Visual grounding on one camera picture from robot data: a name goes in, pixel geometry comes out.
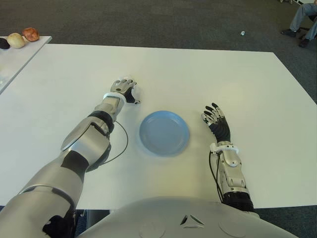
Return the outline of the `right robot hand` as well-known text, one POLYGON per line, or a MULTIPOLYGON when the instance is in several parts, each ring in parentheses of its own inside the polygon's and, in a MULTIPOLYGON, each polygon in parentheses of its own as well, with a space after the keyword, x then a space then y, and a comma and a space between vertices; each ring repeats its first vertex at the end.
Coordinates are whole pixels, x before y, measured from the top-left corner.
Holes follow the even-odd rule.
POLYGON ((205 106, 201 119, 207 124, 217 142, 231 142, 229 125, 223 111, 217 104, 211 103, 211 106, 205 106))

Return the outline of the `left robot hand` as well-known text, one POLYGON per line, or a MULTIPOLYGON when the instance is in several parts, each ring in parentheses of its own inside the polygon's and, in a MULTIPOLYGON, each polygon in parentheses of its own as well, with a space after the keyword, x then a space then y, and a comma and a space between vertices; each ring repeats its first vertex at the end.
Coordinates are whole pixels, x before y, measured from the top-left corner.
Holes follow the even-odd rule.
POLYGON ((137 82, 133 79, 121 79, 116 80, 111 88, 110 91, 112 93, 119 93, 124 96, 127 103, 138 105, 141 103, 140 99, 133 95, 132 91, 134 91, 137 82))

